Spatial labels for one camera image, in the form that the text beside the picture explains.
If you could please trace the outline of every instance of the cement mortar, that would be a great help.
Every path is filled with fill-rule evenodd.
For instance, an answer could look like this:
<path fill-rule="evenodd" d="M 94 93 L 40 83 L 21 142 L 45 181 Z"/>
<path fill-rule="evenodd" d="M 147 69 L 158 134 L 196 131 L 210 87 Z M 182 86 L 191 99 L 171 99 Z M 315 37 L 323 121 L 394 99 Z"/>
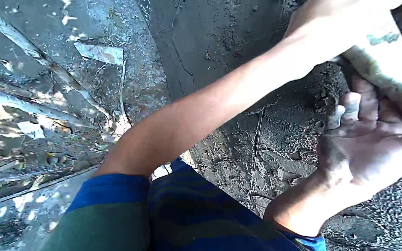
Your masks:
<path fill-rule="evenodd" d="M 274 46 L 304 2 L 137 0 L 172 100 Z M 402 29 L 402 7 L 394 14 Z M 346 79 L 335 64 L 317 66 L 198 142 L 191 149 L 194 162 L 206 179 L 262 216 L 270 199 L 316 169 L 317 136 L 336 98 L 348 91 Z M 330 219 L 322 233 L 332 251 L 402 250 L 402 179 Z"/>

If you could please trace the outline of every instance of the blue shirt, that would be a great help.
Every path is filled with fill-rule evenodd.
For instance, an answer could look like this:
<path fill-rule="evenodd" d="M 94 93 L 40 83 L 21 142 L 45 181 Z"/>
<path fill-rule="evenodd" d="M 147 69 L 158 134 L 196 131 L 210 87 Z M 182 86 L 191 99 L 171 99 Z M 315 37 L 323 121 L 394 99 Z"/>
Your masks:
<path fill-rule="evenodd" d="M 181 159 L 151 184 L 110 174 L 86 181 L 43 250 L 325 251 L 323 237 L 281 233 Z"/>

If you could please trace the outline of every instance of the trowel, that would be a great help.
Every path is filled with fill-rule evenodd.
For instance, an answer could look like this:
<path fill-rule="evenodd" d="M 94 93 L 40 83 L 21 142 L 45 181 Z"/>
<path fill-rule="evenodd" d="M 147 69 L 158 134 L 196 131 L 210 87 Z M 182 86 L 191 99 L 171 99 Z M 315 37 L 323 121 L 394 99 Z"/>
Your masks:
<path fill-rule="evenodd" d="M 402 111 L 402 35 L 393 18 L 342 55 Z"/>

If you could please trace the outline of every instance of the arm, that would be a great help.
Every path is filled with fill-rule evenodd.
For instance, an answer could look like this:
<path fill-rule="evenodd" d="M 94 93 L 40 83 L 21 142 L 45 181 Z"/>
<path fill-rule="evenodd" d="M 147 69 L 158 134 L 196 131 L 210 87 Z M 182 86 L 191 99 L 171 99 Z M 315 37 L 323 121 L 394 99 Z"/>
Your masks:
<path fill-rule="evenodd" d="M 338 128 L 319 139 L 318 169 L 266 208 L 277 229 L 317 236 L 328 218 L 402 177 L 402 117 L 366 80 L 355 78 L 353 87 L 330 123 Z"/>
<path fill-rule="evenodd" d="M 387 2 L 309 0 L 294 15 L 279 44 L 135 125 L 107 155 L 97 174 L 148 177 L 156 167 L 180 155 L 272 90 L 304 77 L 315 65 L 356 44 L 378 13 L 389 13 Z"/>
<path fill-rule="evenodd" d="M 295 62 L 292 55 L 301 48 L 301 41 L 285 40 L 217 82 L 154 112 L 121 137 L 97 174 L 150 176 L 272 90 L 306 75 L 315 64 Z"/>

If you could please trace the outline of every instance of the hand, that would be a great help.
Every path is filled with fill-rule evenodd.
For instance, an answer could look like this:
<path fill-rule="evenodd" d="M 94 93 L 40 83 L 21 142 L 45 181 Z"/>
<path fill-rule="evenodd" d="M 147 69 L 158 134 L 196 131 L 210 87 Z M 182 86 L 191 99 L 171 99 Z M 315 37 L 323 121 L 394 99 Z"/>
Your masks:
<path fill-rule="evenodd" d="M 285 40 L 298 41 L 308 49 L 301 51 L 313 66 L 335 56 L 365 39 L 393 19 L 390 10 L 402 0 L 309 0 L 292 16 Z"/>
<path fill-rule="evenodd" d="M 330 186 L 350 181 L 355 203 L 402 177 L 402 117 L 387 99 L 378 102 L 371 83 L 353 77 L 355 92 L 341 99 L 342 106 L 319 139 L 319 171 Z"/>

